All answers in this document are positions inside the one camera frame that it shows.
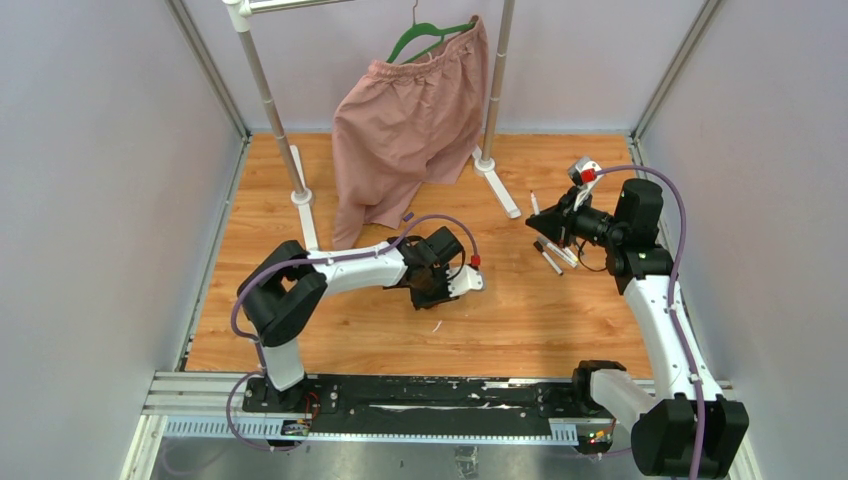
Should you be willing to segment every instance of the metal floor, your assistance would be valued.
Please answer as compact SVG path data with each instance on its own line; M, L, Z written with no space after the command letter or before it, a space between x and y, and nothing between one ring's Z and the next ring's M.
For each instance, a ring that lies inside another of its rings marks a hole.
M612 451L627 448L625 432ZM501 480L592 479L643 477L627 454L601 461L573 458L567 447L510 445L473 446L403 443L312 442L292 452L254 451L235 440L171 439L163 443L173 470L190 471L226 452L196 474L174 476L162 468L163 449L152 479L286 479L286 480Z

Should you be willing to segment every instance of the white metal pole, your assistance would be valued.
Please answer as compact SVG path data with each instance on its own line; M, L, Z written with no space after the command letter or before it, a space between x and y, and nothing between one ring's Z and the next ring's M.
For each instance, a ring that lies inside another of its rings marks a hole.
M253 73L253 80L256 82L259 95L262 97L262 106L265 108L265 115L271 123L271 131L277 140L280 156L283 158L286 170L288 170L289 179L294 188L294 196L298 199L304 199L308 196L308 193L292 155L291 145L286 138L286 131L280 121L280 114L277 111L277 105L274 103L274 97L271 95L271 89L268 87L268 79L265 76L265 70L262 68L262 61L259 60L259 52L256 51L256 44L253 43L253 35L250 33L250 23L239 13L239 7L243 5L243 2L242 0L224 0L224 3L227 4L230 20L232 20L233 27L238 32L241 46L247 57L247 63Z
M504 10L501 16L501 31L498 36L498 51L495 55L495 72L492 75L492 91L489 93L489 112L486 115L486 130L483 134L483 155L480 159L485 168L492 161L492 143L495 140L495 128L498 123L498 107L501 100L503 74L506 69L506 49L509 46L509 31L512 28L512 12L515 0L504 0Z
M262 62L259 60L256 44L253 43L253 35L250 33L250 23L245 18L250 16L250 13L243 11L244 7L249 5L248 0L223 1L230 13L233 28L239 34L239 40L241 40L242 48L247 56L247 63L250 65L250 71L253 73L253 79L262 97L265 115L267 115L268 121L271 123L271 130L274 132L274 138L277 140L277 148L280 150L280 156L288 171L289 179L294 189L291 199L297 206L298 214L300 215L300 225L303 230L306 249L317 250L319 248L318 235L315 232L315 222L312 217L314 197L312 190L306 187L303 166L300 164L300 153L296 147L289 145L289 140L286 138L286 131L283 129L283 123L280 121L280 114L274 103L274 97L271 96L271 89L268 87L268 79L265 77L265 71L262 69Z
M262 106L265 107L265 115L268 116L268 121L271 122L271 131L274 132L274 138L277 139L277 146L280 148L280 155L283 157L283 163L286 164L289 178L297 195L305 194L303 181L300 179L300 172L294 161L294 156L291 153L291 145L286 138L286 131L280 121L280 114L277 111L277 106L274 103L274 97L271 96L271 89L268 87L268 79L265 77L265 71L262 69L262 62L259 60L259 53L256 51L256 44L253 43L253 35L250 30L239 32L239 40L244 48L244 53L247 55L247 63L250 64L250 71L253 72L253 79L256 81L256 87L259 88L259 94L262 96Z

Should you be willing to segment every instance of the pink pants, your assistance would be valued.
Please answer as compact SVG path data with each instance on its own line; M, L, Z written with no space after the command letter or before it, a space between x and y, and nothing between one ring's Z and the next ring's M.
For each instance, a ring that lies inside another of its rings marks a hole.
M488 75L486 29L472 21L415 63L375 60L336 110L336 250L352 247L365 223L398 228L423 182L459 177L483 126Z

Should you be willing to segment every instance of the clothes rack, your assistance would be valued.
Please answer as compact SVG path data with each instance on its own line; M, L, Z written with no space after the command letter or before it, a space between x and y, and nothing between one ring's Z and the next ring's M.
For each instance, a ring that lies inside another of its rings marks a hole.
M294 191L291 194L292 203L298 209L303 240L307 250L317 250L318 235L315 232L315 223L312 218L312 205L315 196L306 185L303 175L303 164L297 147L289 144L285 128L280 120L280 114L274 103L274 97L268 86L268 79L262 68L262 61L253 35L250 32L248 18L267 12L290 10L293 8L313 7L330 3L341 3L352 0L222 0L227 6L233 28L238 33L242 48L244 49L247 62L250 65L253 79L262 98L265 114L271 123L271 130L280 149L280 156L286 165L289 178ZM503 14L501 16L500 37L498 38L498 49L495 56L495 70L492 76L492 87L489 93L489 110L486 115L486 126L483 134L483 147L477 147L472 157L474 158L474 171L477 175L485 178L489 186L503 207L509 218L518 218L521 211L510 196L500 177L495 171L495 161L491 158L492 143L495 138L495 128L500 105L501 87L503 85L503 74L506 67L506 51L509 44L509 32L512 26L512 14L515 8L515 0L504 0Z

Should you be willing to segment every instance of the green hanger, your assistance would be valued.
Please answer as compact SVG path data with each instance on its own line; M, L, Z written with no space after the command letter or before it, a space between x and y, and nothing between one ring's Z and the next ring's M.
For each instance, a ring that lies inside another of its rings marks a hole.
M438 42L434 43L433 45L430 45L429 47L424 49L424 51L417 53L412 58L403 63L414 62L422 55L426 55L427 52L441 45L442 42L445 41L445 36L450 35L451 33L467 32L468 30L474 28L474 23L465 23L462 25L457 25L455 27L449 27L444 29L439 29L432 23L415 23L415 7L412 7L412 27L410 27L409 30L407 30L403 33L403 35L400 36L400 40L398 40L398 43L395 45L395 49L392 50L392 54L389 56L389 59L386 60L386 63L393 63L395 60L397 60L398 55L400 55L400 52L403 51L404 47L409 45L409 42L415 40L418 37L429 35L431 37L441 37L441 39L439 39Z

